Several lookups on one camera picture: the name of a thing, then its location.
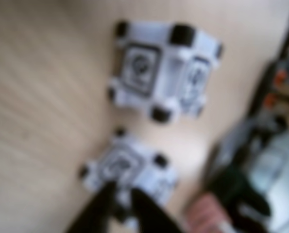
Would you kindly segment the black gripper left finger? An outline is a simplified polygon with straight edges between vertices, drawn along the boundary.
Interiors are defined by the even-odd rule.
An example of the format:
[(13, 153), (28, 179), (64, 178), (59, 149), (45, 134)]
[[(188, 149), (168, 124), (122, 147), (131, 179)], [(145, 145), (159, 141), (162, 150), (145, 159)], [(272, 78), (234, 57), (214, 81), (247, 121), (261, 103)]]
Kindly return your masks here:
[(66, 229), (66, 232), (107, 233), (109, 220), (115, 208), (116, 188), (116, 182), (106, 183)]

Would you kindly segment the person's hand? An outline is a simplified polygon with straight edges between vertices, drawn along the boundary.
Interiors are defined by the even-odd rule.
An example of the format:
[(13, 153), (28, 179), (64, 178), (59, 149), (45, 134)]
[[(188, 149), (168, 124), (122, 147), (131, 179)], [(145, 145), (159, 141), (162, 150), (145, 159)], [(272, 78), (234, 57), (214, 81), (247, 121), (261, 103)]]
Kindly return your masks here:
[(232, 225), (232, 220), (210, 192), (202, 193), (188, 208), (187, 228), (189, 233), (221, 233), (223, 223)]

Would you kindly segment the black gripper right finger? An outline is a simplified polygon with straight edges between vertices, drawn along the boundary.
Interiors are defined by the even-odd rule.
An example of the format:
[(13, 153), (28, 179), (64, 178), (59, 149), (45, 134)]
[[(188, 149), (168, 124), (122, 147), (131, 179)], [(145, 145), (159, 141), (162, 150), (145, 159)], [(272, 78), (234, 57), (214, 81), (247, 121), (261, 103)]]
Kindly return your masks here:
[(138, 188), (131, 191), (134, 216), (140, 233), (183, 233), (184, 231), (145, 192)]

